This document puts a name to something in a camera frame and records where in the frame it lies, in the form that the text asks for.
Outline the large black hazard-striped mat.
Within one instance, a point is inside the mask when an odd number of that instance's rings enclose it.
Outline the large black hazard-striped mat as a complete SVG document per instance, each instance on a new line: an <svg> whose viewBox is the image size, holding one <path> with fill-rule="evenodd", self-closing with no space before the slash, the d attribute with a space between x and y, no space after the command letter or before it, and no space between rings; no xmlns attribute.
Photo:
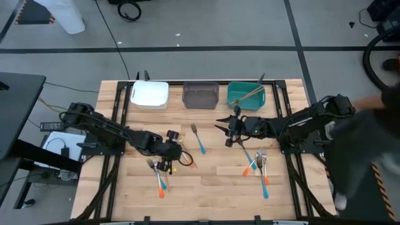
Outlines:
<svg viewBox="0 0 400 225"><path fill-rule="evenodd" d="M400 222L400 162L377 159L359 171L327 160L339 217Z"/></svg>

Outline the person's hand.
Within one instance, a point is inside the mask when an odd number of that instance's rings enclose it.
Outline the person's hand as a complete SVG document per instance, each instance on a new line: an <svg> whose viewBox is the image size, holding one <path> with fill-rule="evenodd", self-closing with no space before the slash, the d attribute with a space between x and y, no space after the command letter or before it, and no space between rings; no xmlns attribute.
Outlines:
<svg viewBox="0 0 400 225"><path fill-rule="evenodd" d="M384 103L380 96L369 96L362 98L354 103L357 110L363 109L383 109L385 108Z"/></svg>

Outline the small black hazard-striped mat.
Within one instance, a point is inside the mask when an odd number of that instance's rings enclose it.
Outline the small black hazard-striped mat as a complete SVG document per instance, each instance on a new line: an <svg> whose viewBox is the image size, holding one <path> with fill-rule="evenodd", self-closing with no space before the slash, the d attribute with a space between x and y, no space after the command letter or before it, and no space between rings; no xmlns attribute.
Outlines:
<svg viewBox="0 0 400 225"><path fill-rule="evenodd" d="M53 24L55 17L34 0L24 0L16 16L15 25Z"/></svg>

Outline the white plastic bin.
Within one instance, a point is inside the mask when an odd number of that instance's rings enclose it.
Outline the white plastic bin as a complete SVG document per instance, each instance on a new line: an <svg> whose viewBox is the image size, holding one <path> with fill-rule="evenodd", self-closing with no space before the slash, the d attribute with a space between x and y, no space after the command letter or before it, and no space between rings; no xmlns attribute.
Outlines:
<svg viewBox="0 0 400 225"><path fill-rule="evenodd" d="M139 109L163 110L168 106L169 84L157 81L136 81L130 102Z"/></svg>

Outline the blurred person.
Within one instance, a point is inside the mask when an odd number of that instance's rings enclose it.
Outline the blurred person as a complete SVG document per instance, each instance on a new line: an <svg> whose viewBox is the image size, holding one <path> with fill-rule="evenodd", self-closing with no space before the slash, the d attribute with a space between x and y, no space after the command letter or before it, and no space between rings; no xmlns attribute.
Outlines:
<svg viewBox="0 0 400 225"><path fill-rule="evenodd" d="M353 117L325 125L333 145L325 152L335 163L348 162L348 169L360 170L376 159L400 154L400 82L384 89L383 109L357 110Z"/></svg>

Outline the teal plastic bin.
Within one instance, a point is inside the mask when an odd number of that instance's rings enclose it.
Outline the teal plastic bin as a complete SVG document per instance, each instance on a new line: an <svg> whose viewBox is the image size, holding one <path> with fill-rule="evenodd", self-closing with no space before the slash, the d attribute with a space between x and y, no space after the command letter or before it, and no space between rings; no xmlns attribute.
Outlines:
<svg viewBox="0 0 400 225"><path fill-rule="evenodd" d="M263 85L254 83L254 82L239 82L233 81L230 82L227 86L227 105L230 109L234 109L235 105L232 105L231 102L238 100L245 96L247 93L255 90L258 87ZM266 92L265 89L245 100L242 100L238 106L242 110L248 111L257 111L261 109L266 102Z"/></svg>

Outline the white plastic object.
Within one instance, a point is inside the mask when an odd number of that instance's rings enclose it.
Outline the white plastic object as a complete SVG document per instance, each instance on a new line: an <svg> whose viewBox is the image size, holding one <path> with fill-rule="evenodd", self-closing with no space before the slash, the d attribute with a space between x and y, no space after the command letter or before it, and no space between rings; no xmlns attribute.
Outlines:
<svg viewBox="0 0 400 225"><path fill-rule="evenodd" d="M83 17L73 0L34 0L44 6L68 34L85 31Z"/></svg>

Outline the black power brick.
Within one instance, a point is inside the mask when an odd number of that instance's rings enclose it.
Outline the black power brick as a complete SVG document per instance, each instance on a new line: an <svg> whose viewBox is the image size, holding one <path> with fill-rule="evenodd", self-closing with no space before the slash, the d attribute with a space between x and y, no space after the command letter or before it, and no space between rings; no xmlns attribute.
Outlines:
<svg viewBox="0 0 400 225"><path fill-rule="evenodd" d="M64 131L65 127L61 122L42 122L39 125L41 132Z"/></svg>

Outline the black object with orange mark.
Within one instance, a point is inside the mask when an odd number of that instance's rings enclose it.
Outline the black object with orange mark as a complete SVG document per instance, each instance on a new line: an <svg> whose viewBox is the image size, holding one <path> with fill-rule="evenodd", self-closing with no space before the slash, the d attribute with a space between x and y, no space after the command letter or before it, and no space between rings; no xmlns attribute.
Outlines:
<svg viewBox="0 0 400 225"><path fill-rule="evenodd" d="M382 63L385 71L400 71L400 59L387 59Z"/></svg>

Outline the black metal table frame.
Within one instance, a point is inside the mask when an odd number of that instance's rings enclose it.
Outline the black metal table frame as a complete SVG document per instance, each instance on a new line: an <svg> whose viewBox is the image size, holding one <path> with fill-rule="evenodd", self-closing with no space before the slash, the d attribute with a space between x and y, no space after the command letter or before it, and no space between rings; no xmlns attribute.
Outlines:
<svg viewBox="0 0 400 225"><path fill-rule="evenodd" d="M126 118L133 129L144 129L165 136L169 130L177 131L197 168L184 167L175 162L174 172L168 177L170 192L159 197L154 172L133 147L121 157L114 195L111 219L134 224L164 222L185 225L218 225L262 223L273 219L293 220L296 209L306 213L303 194L294 204L286 158L273 139L250 139L244 147L253 158L259 149L267 155L266 185L268 199L263 197L260 170L244 170L249 161L241 146L226 147L222 126L217 119L231 113L226 102L228 82L219 87L219 102L213 110L187 109L182 101L183 87L173 84L169 88L169 101L165 110L138 109L129 100L125 89L117 81L101 83L95 108L106 117ZM201 152L191 124L206 150Z"/></svg>

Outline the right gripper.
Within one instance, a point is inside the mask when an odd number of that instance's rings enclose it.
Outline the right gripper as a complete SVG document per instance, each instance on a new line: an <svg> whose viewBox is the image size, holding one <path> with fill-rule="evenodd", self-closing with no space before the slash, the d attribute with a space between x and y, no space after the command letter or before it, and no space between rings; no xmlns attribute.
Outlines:
<svg viewBox="0 0 400 225"><path fill-rule="evenodd" d="M239 118L240 114L241 108L239 106L235 106L233 115L229 115L228 117L216 120L217 122L228 123L228 128L216 126L216 128L223 131L227 136L225 143L227 147L231 147L233 143L235 143L235 140L233 139L235 136L240 136L246 131L244 122L241 118Z"/></svg>

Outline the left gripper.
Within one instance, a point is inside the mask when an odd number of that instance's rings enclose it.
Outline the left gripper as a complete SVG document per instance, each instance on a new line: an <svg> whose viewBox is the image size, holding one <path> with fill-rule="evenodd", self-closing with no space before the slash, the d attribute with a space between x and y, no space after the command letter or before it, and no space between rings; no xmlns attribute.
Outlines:
<svg viewBox="0 0 400 225"><path fill-rule="evenodd" d="M161 162L157 163L157 168L160 171L173 173L173 161L179 161L182 154L182 147L177 142L179 133L176 131L167 132L168 140L157 145L157 155L161 157Z"/></svg>

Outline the black equipment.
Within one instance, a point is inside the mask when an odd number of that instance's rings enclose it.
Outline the black equipment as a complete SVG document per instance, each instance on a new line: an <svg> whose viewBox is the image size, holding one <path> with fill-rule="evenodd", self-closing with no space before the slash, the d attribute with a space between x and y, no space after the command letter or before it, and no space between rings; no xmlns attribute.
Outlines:
<svg viewBox="0 0 400 225"><path fill-rule="evenodd" d="M377 24L370 26L363 23L361 16L364 12ZM373 0L367 8L359 11L359 22L363 26L376 29L379 34L400 26L400 0Z"/></svg>

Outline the grey translucent plastic bin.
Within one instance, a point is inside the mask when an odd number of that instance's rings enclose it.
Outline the grey translucent plastic bin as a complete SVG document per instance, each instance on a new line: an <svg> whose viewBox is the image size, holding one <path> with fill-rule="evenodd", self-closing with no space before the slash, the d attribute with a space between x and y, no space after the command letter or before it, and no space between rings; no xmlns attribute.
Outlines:
<svg viewBox="0 0 400 225"><path fill-rule="evenodd" d="M187 109L215 109L219 102L219 84L214 81L186 81L182 101Z"/></svg>

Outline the dark grey desk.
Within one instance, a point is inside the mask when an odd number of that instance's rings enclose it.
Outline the dark grey desk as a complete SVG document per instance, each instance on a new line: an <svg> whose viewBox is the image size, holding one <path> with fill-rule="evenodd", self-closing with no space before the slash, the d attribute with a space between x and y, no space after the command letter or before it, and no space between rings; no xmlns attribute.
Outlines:
<svg viewBox="0 0 400 225"><path fill-rule="evenodd" d="M80 162L19 139L45 81L42 75L0 72L0 207L23 161L81 170Z"/></svg>

